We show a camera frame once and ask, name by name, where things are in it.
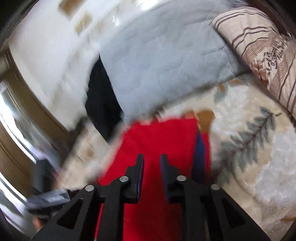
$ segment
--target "gray fabric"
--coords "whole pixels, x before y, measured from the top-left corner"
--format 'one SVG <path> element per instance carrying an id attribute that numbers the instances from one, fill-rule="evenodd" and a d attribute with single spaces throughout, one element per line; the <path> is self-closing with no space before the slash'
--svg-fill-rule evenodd
<path id="1" fill-rule="evenodd" d="M 247 71 L 212 29 L 231 0 L 176 0 L 134 20 L 101 51 L 117 100 L 128 119 L 154 111 L 198 87 Z"/>

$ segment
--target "black cloth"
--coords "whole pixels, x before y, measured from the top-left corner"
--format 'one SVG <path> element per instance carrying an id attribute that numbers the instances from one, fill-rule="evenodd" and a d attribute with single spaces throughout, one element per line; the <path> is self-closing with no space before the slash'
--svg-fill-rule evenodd
<path id="1" fill-rule="evenodd" d="M 106 141 L 109 141 L 115 126 L 121 120 L 120 113 L 122 110 L 115 97 L 101 57 L 91 71 L 85 108 L 96 129 Z"/>

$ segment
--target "orange flower print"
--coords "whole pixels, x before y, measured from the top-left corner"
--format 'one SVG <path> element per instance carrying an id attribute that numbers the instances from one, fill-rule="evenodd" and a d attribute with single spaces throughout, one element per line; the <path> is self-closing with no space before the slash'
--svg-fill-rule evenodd
<path id="1" fill-rule="evenodd" d="M 258 79 L 264 84 L 265 87 L 268 87 L 268 74 L 267 71 L 263 68 L 263 65 L 260 60 L 253 60 L 251 62 L 251 70 L 258 77 Z"/>

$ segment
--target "silver screw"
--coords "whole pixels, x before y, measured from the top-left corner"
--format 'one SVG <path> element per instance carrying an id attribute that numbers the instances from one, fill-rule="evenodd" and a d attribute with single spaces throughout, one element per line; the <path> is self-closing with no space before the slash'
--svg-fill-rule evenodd
<path id="1" fill-rule="evenodd" d="M 185 177 L 185 176 L 182 176 L 182 175 L 177 176 L 177 180 L 180 182 L 186 181 L 186 179 L 187 179 L 187 177 Z"/>
<path id="2" fill-rule="evenodd" d="M 93 186 L 93 185 L 87 185 L 87 186 L 85 187 L 85 190 L 86 190 L 87 192 L 91 192 L 93 189 L 94 189 L 94 186 Z"/>
<path id="3" fill-rule="evenodd" d="M 128 181 L 128 177 L 127 177 L 127 176 L 122 176 L 122 177 L 120 177 L 119 180 L 120 180 L 121 182 L 125 183 L 125 182 Z"/>
<path id="4" fill-rule="evenodd" d="M 218 184 L 213 184 L 211 185 L 211 189 L 217 191 L 220 189 L 220 186 Z"/>

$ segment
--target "red garment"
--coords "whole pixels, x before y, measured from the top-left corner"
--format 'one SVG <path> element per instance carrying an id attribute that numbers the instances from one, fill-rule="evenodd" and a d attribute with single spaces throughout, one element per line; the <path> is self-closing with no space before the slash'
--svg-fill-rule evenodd
<path id="1" fill-rule="evenodd" d="M 181 207 L 168 204 L 160 173 L 160 155 L 167 154 L 170 165 L 180 174 L 191 176 L 193 152 L 197 136 L 196 119 L 169 120 L 148 126 L 139 123 L 129 129 L 113 164 L 99 183 L 107 185 L 124 175 L 126 168 L 135 164 L 137 154 L 144 154 L 144 177 L 138 204 L 125 204 L 124 241 L 180 240 Z M 207 134 L 202 135 L 208 141 Z M 205 143 L 206 157 L 209 145 Z"/>

